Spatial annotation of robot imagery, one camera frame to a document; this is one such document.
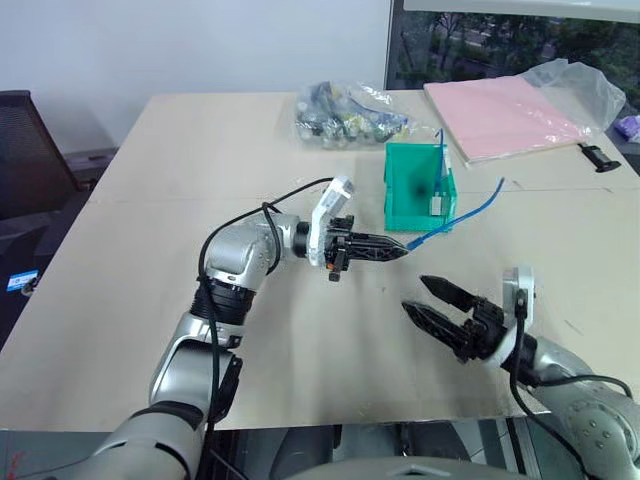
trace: pink folder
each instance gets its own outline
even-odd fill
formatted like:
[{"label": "pink folder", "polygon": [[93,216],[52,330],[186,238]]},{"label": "pink folder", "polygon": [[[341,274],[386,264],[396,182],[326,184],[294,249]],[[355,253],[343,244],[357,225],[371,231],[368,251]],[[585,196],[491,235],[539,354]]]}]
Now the pink folder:
[{"label": "pink folder", "polygon": [[537,88],[518,76],[429,83],[424,89],[470,162],[585,138]]}]

